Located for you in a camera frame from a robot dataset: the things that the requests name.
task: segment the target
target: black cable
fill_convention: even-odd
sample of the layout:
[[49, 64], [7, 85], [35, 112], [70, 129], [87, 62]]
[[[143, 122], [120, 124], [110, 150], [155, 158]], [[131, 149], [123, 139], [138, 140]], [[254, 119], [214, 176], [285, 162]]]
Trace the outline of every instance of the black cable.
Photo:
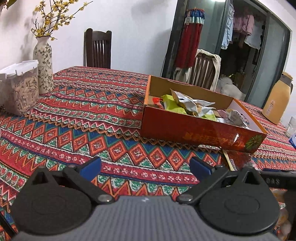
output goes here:
[[2, 213], [0, 212], [0, 225], [2, 226], [2, 228], [4, 229], [5, 232], [7, 232], [7, 234], [13, 238], [17, 233], [14, 231], [14, 229], [12, 228], [12, 226], [7, 222], [6, 218], [2, 215]]

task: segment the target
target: clear storage container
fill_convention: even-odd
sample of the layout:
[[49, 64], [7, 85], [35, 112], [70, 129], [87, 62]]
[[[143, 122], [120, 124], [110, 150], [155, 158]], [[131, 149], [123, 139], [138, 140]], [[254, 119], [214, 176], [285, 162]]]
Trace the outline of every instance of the clear storage container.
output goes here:
[[23, 61], [0, 70], [0, 81], [0, 102], [7, 112], [22, 116], [39, 101], [37, 60]]

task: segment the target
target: floral vase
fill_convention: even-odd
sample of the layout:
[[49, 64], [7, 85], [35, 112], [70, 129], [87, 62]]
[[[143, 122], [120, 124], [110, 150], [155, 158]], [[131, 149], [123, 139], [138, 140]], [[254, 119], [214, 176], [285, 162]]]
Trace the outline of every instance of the floral vase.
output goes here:
[[38, 64], [38, 86], [39, 94], [46, 94], [53, 90], [54, 80], [52, 72], [52, 47], [48, 44], [50, 36], [37, 37], [37, 44], [34, 48], [33, 59]]

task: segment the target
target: white cat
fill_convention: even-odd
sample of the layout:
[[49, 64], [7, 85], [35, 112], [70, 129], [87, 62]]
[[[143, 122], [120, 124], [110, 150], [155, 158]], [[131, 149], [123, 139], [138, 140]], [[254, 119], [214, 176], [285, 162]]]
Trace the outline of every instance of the white cat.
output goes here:
[[228, 77], [218, 79], [216, 92], [244, 101], [246, 94], [242, 93]]

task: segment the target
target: candy wrapper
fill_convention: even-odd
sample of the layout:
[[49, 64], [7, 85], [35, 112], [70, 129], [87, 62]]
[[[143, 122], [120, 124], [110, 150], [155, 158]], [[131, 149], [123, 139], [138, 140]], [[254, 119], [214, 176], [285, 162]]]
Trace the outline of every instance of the candy wrapper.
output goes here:
[[249, 129], [249, 126], [250, 126], [249, 121], [237, 110], [233, 110], [233, 109], [218, 110], [218, 113], [224, 119], [225, 121], [224, 123]]
[[173, 99], [175, 100], [177, 105], [183, 107], [189, 115], [217, 121], [217, 118], [215, 117], [215, 114], [213, 112], [215, 108], [209, 107], [210, 105], [215, 104], [215, 102], [195, 100], [187, 95], [182, 94], [181, 92], [173, 91], [172, 89], [171, 92]]
[[289, 213], [284, 203], [285, 202], [284, 194], [286, 192], [287, 190], [281, 190], [281, 189], [272, 190], [274, 197], [276, 198], [276, 200], [279, 202], [279, 205], [280, 205], [280, 215], [275, 225], [275, 233], [281, 241], [287, 240], [287, 237], [289, 236], [292, 229], [292, 225], [288, 220]]
[[152, 101], [153, 101], [153, 104], [154, 104], [156, 107], [158, 107], [159, 109], [163, 109], [163, 110], [165, 109], [162, 98], [153, 97], [153, 98], [152, 98]]
[[171, 95], [164, 95], [162, 96], [162, 98], [165, 110], [179, 114], [187, 114], [184, 108], [177, 105], [177, 103], [174, 101], [174, 98]]

